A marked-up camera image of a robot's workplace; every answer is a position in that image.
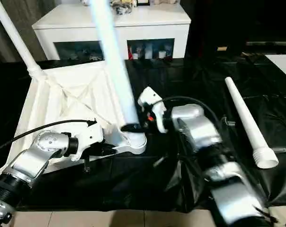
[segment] white cylinder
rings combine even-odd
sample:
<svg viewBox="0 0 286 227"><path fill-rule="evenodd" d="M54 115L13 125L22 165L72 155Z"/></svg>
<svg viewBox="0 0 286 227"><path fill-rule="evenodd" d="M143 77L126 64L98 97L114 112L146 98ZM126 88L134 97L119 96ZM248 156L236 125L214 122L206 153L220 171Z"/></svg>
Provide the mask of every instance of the white cylinder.
<svg viewBox="0 0 286 227"><path fill-rule="evenodd" d="M145 48L145 59L152 59L152 44L147 44Z"/></svg>
<svg viewBox="0 0 286 227"><path fill-rule="evenodd" d="M3 5L0 2L0 21L5 28L7 34L9 35L11 41L15 45L17 51L19 52L21 58L27 66L27 70L29 74L32 76L36 75L44 75L44 72L41 70L40 66L35 62L33 56L30 54L28 48L23 42L20 34L16 30L14 24L10 20L7 12L5 11Z"/></svg>
<svg viewBox="0 0 286 227"><path fill-rule="evenodd" d="M138 55L137 53L133 53L132 55L133 55L133 59L134 59L134 60L139 59L139 55Z"/></svg>
<svg viewBox="0 0 286 227"><path fill-rule="evenodd" d="M225 82L253 148L253 158L257 166L263 169L275 167L279 163L277 156L275 152L268 147L232 78L225 78Z"/></svg>
<svg viewBox="0 0 286 227"><path fill-rule="evenodd" d="M159 51L159 58L165 58L166 57L166 51Z"/></svg>
<svg viewBox="0 0 286 227"><path fill-rule="evenodd" d="M109 76L113 81L125 122L126 124L139 123L133 92L114 30L109 1L91 0L90 11L96 24L98 37L110 73ZM141 146L146 142L143 133L128 133L127 136L134 147Z"/></svg>

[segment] white cabinet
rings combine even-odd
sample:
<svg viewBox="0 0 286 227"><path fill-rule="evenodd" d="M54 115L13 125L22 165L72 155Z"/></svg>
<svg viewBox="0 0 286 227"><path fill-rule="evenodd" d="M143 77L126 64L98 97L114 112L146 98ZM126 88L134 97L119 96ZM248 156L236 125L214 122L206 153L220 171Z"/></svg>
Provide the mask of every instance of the white cabinet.
<svg viewBox="0 0 286 227"><path fill-rule="evenodd" d="M184 57L190 18L179 4L140 6L114 22L124 59ZM88 7L61 4L32 27L49 60L103 59Z"/></svg>

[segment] black plastic sheet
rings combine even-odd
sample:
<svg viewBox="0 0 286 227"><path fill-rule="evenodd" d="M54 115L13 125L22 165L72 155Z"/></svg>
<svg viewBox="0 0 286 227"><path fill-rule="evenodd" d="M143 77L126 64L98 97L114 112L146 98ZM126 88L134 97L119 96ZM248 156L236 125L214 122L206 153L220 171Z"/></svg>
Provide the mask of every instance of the black plastic sheet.
<svg viewBox="0 0 286 227"><path fill-rule="evenodd" d="M49 61L41 65L53 68L76 63ZM205 62L126 61L126 65L135 99L146 86L151 86L161 97L190 96L210 106L221 119L225 146L237 158L266 205L286 205L286 75L273 63L259 57ZM280 162L277 167L260 170L254 164L248 138L224 83L227 76L233 78L265 140L276 151ZM23 104L24 94L20 95L19 103ZM11 113L19 116L20 108L12 108ZM4 117L1 120L10 131L0 135L6 140L18 120L7 125ZM89 174L79 165L43 175L18 209L189 212L197 207L207 208L208 191L193 152L184 148L186 145L175 133L147 135L147 139L143 154L124 153L91 162Z"/></svg>

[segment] tiled floor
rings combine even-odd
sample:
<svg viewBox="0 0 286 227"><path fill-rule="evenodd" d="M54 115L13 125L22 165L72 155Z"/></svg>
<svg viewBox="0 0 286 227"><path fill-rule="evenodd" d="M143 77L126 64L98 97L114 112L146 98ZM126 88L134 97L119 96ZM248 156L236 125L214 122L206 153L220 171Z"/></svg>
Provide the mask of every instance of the tiled floor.
<svg viewBox="0 0 286 227"><path fill-rule="evenodd" d="M6 227L215 227L207 210L17 212Z"/></svg>

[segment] glass cabinet door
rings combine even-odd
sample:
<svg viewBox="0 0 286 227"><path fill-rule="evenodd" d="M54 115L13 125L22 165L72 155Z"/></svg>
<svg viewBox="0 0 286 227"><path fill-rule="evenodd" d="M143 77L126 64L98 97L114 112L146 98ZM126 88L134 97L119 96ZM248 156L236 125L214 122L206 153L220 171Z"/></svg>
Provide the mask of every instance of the glass cabinet door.
<svg viewBox="0 0 286 227"><path fill-rule="evenodd" d="M172 59L175 39L127 40L128 59Z"/></svg>
<svg viewBox="0 0 286 227"><path fill-rule="evenodd" d="M54 43L61 60L103 61L99 41Z"/></svg>

